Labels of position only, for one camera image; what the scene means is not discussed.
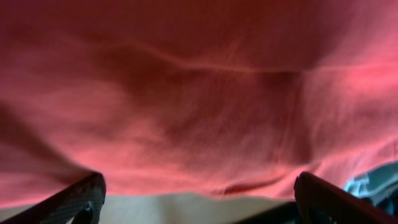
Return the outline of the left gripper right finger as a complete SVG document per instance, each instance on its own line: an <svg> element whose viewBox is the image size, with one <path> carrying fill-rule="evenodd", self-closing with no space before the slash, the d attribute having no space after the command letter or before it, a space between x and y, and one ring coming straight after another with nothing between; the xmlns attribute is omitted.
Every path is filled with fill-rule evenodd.
<svg viewBox="0 0 398 224"><path fill-rule="evenodd" d="M294 190L298 210L306 224L397 224L397 217L308 172L296 178Z"/></svg>

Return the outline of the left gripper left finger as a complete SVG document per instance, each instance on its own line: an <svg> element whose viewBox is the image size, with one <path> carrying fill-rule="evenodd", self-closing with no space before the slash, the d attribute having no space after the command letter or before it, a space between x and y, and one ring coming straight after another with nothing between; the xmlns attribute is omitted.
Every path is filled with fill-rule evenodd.
<svg viewBox="0 0 398 224"><path fill-rule="evenodd" d="M104 177L94 172L1 224L98 224L105 197Z"/></svg>

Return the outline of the light blue t-shirt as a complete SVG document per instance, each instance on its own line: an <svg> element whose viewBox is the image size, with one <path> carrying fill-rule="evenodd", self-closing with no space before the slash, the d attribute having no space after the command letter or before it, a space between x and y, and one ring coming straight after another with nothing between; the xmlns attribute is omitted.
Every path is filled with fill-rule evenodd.
<svg viewBox="0 0 398 224"><path fill-rule="evenodd" d="M344 191L373 205L397 197L397 162L380 166L349 180Z"/></svg>

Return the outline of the red t-shirt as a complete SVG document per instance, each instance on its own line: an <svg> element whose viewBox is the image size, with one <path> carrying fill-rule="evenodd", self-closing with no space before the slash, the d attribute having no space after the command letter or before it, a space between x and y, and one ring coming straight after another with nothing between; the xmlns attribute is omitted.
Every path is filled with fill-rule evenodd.
<svg viewBox="0 0 398 224"><path fill-rule="evenodd" d="M396 0L2 0L1 206L292 199L397 160Z"/></svg>

